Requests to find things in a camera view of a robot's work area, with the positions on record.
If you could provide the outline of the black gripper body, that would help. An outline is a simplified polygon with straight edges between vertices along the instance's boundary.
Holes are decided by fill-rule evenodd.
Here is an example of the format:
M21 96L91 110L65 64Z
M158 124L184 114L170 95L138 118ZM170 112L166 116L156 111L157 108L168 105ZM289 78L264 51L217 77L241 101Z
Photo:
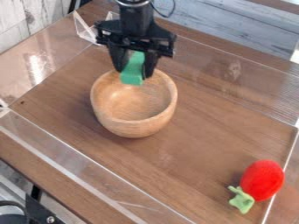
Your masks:
M118 20L97 21L94 26L98 44L105 46L113 44L122 49L144 53L154 52L158 56L169 58L173 56L176 35L154 22L149 24L144 34L125 33L119 28Z

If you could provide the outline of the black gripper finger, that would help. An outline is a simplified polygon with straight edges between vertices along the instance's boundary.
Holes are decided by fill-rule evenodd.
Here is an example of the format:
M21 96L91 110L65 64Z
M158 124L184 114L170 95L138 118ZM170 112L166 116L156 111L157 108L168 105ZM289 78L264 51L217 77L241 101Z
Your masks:
M118 72L121 72L127 62L127 50L115 45L110 45L107 47L107 52L113 67Z
M153 75L157 64L158 55L156 52L146 52L144 54L144 78L148 79Z

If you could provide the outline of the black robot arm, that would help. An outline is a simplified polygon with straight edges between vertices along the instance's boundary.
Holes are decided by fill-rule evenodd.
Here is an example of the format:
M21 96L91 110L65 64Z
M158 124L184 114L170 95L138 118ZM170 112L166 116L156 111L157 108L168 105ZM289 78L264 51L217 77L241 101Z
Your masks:
M118 19L94 23L95 41L107 49L123 83L149 79L161 57L173 56L176 35L154 22L153 0L115 0Z

